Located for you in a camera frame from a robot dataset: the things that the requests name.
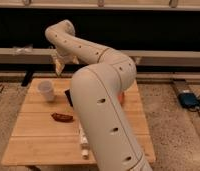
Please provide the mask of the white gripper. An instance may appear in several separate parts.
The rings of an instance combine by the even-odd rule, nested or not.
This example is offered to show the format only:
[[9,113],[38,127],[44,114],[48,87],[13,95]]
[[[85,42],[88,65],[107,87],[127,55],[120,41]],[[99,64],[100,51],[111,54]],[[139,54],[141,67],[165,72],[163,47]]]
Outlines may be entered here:
[[79,60],[78,58],[71,54],[70,52],[61,49],[59,47],[56,48],[55,52],[55,72],[57,76],[60,76],[62,74],[62,71],[65,67],[65,64],[78,64]]

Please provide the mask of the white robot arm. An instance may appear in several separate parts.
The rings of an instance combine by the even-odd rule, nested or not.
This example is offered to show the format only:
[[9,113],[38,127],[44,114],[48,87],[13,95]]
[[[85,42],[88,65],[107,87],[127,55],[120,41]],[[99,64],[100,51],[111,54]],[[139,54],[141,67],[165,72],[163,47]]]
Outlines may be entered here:
[[100,171],[152,171],[118,100],[135,81],[136,66],[126,54],[77,38],[63,20],[45,36],[59,56],[70,53],[87,65],[72,76],[70,95]]

